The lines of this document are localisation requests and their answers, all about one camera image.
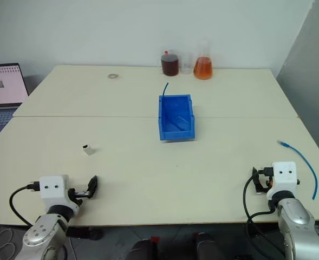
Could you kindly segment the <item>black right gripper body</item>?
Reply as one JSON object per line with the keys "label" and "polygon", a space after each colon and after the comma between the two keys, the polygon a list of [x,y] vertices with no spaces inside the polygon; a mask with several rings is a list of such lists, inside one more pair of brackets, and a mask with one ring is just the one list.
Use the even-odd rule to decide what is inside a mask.
{"label": "black right gripper body", "polygon": [[265,167],[258,170],[259,180],[263,187],[266,187],[268,191],[273,186],[274,169],[272,167]]}

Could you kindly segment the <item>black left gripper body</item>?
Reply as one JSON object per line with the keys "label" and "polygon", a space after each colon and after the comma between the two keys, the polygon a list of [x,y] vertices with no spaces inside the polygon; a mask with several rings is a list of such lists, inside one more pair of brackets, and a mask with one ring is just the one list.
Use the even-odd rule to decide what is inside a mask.
{"label": "black left gripper body", "polygon": [[74,188],[70,188],[68,198],[76,205],[81,205],[83,203],[82,198],[90,198],[90,191],[76,192]]}

